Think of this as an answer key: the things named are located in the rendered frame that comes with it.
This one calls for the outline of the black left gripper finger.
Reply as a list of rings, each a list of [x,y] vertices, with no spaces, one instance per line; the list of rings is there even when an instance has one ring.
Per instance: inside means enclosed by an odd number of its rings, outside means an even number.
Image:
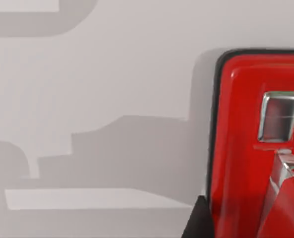
[[[209,204],[198,196],[181,238],[214,238],[214,223]]]

